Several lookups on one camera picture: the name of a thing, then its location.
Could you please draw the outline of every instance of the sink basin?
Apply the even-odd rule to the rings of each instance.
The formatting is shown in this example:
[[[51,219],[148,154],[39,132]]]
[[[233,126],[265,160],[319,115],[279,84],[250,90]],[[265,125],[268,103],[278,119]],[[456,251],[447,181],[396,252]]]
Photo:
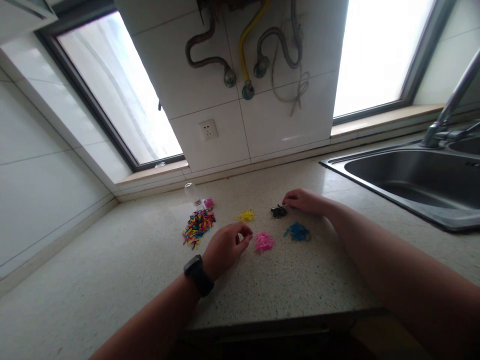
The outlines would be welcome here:
[[[478,139],[458,142],[475,149]],[[480,156],[419,142],[320,163],[449,232],[480,229]]]
[[[458,152],[480,155],[480,137],[454,142],[449,147]]]

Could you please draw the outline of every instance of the faucet spout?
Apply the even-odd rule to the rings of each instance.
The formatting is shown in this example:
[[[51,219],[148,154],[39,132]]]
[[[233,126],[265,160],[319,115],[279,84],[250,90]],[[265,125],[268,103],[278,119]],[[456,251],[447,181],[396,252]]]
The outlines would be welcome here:
[[[420,146],[424,148],[437,148],[439,146],[440,140],[436,138],[435,135],[448,129],[450,116],[452,116],[455,109],[458,107],[470,84],[479,72],[479,69],[480,48],[477,50],[476,54],[470,61],[470,64],[468,65],[460,81],[456,85],[455,90],[450,96],[450,99],[446,103],[442,112],[438,116],[438,119],[428,128],[425,136],[423,137],[423,140],[421,141]]]

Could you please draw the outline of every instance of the black watch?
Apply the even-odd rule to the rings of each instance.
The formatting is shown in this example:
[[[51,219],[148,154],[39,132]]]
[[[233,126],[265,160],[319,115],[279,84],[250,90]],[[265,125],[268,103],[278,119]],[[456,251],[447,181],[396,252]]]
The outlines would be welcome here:
[[[193,280],[201,297],[204,298],[208,294],[210,294],[210,292],[214,288],[214,282],[205,273],[202,264],[202,257],[200,255],[195,255],[183,267],[183,273],[185,274],[185,276]]]

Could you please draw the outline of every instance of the white cord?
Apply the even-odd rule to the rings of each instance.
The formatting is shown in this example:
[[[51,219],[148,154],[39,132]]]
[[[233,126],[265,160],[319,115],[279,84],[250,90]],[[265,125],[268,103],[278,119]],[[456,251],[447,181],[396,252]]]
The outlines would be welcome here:
[[[280,30],[282,31],[284,27],[283,19],[284,19],[284,16],[282,16],[281,27],[280,27]],[[280,95],[278,95],[274,85],[274,70],[275,70],[275,61],[277,60],[277,53],[279,50],[279,42],[280,42],[280,39],[277,38],[276,46],[275,46],[275,54],[273,55],[273,61],[271,64],[271,87],[278,101],[282,103],[293,103],[290,111],[290,117],[292,117],[294,115],[295,109],[297,108],[297,104],[298,104],[298,108],[300,110],[302,109],[301,98],[302,98],[302,95],[305,94],[307,92],[307,89],[309,88],[310,73],[308,71],[302,72],[302,63],[300,62],[300,66],[298,67],[300,69],[300,77],[298,78],[296,96],[290,99],[285,99],[285,98],[282,98]]]

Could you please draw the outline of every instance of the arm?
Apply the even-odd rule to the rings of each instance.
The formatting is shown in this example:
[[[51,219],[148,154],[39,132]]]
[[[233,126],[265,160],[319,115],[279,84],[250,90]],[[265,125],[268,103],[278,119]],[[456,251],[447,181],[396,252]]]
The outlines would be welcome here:
[[[297,189],[283,204],[325,216],[380,301],[434,355],[458,358],[475,351],[480,287],[336,201]]]
[[[208,277],[215,281],[230,269],[252,237],[252,230],[243,222],[219,229],[202,257]],[[163,358],[192,317],[199,300],[200,293],[193,280],[180,275],[107,340],[90,360]]]

